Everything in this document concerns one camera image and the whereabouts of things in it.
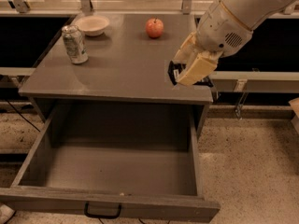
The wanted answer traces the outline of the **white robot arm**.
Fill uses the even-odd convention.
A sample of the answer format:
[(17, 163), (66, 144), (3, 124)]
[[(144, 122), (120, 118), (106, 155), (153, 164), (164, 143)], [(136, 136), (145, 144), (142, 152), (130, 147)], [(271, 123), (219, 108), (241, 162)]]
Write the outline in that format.
[(239, 52), (253, 31), (271, 15), (297, 0), (217, 0), (200, 18), (197, 28), (182, 43), (173, 65), (174, 82), (191, 86), (209, 76), (219, 58)]

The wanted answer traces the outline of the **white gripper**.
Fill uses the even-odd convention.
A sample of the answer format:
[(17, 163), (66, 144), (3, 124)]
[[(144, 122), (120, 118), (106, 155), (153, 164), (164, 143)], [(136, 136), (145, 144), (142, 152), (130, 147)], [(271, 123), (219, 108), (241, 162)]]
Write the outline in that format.
[[(176, 82), (191, 86), (209, 76), (218, 66), (218, 52), (222, 57), (236, 54), (252, 34), (223, 2), (214, 2), (200, 18), (197, 31), (187, 36), (173, 58), (173, 63), (186, 63)], [(208, 51), (196, 52), (200, 48)]]

